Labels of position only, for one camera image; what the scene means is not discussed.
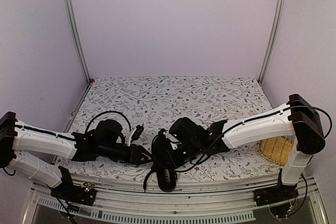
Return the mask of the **black shoelace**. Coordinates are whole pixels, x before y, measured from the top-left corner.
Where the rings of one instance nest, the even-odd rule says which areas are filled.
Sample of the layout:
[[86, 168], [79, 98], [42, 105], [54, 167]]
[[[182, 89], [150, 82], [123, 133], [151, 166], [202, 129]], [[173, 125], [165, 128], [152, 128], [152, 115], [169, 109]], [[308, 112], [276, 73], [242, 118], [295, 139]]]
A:
[[145, 179], [144, 179], [144, 182], [143, 182], [143, 190], [144, 190], [144, 192], [146, 192], [149, 178], [151, 177], [151, 175], [154, 172], [156, 172], [155, 155], [154, 155], [154, 142], [155, 142], [155, 140], [159, 136], [163, 136], [165, 132], [166, 132], [165, 129], [160, 129], [159, 132], [158, 132], [158, 134], [152, 140], [152, 143], [151, 143], [151, 153], [152, 153], [153, 165], [151, 166], [150, 171], [145, 176]]

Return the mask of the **black canvas sneaker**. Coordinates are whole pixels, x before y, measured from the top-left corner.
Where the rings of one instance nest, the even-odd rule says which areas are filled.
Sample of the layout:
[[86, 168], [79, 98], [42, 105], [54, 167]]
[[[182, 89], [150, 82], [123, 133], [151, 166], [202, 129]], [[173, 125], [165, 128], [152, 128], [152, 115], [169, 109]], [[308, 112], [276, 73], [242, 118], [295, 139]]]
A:
[[163, 192], [172, 192], [176, 187], [177, 173], [172, 161], [172, 147], [165, 135], [157, 135], [152, 142], [152, 156], [157, 183]]

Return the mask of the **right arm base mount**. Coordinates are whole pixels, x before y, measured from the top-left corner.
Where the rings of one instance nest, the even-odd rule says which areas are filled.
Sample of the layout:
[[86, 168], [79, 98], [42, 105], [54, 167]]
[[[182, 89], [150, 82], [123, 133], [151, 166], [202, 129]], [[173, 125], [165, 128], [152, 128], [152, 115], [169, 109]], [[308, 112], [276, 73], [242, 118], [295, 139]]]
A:
[[257, 206], [278, 203], [284, 200], [295, 199], [299, 196], [297, 184], [284, 185], [281, 180], [282, 171], [278, 175], [277, 184], [253, 191], [253, 200]]

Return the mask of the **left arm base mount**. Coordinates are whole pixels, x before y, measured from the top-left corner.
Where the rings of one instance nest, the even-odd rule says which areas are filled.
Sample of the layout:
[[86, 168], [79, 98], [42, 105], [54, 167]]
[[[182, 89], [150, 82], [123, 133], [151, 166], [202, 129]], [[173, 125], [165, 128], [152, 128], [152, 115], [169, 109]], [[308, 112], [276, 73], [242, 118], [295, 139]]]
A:
[[75, 185], [68, 169], [62, 166], [58, 166], [58, 169], [61, 172], [61, 184], [52, 188], [50, 195], [66, 202], [93, 206], [97, 194], [95, 184], [84, 182], [81, 185]]

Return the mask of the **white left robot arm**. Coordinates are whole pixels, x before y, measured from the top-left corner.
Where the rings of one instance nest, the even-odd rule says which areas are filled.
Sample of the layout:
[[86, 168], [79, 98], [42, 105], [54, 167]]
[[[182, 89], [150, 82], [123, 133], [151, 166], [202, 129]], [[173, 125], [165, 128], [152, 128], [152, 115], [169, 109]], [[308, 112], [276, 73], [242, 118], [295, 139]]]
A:
[[17, 119], [14, 112], [1, 116], [1, 168], [9, 168], [45, 183], [67, 200], [78, 195], [68, 169], [42, 159], [42, 155], [62, 157], [74, 162], [95, 161], [105, 157], [132, 165], [151, 162], [152, 155], [137, 145], [144, 128], [137, 125], [128, 134], [115, 120], [100, 121], [84, 133], [55, 132], [31, 126]]

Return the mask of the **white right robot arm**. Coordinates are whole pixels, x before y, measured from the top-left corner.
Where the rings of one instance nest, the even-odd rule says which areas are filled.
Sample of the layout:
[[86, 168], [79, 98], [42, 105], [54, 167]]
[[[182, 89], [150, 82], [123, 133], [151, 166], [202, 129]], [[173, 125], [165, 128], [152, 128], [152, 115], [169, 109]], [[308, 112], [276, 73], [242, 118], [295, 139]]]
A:
[[180, 143], [174, 149], [174, 167], [199, 154], [212, 156], [260, 140], [292, 136], [295, 140], [289, 160], [279, 174], [280, 183], [271, 190], [271, 196], [282, 201], [291, 194], [292, 186], [297, 184], [313, 155], [325, 148], [327, 134], [323, 132], [320, 113], [325, 111], [292, 94], [288, 102], [273, 110], [244, 119], [215, 122], [207, 129], [189, 118], [179, 118], [168, 133]]

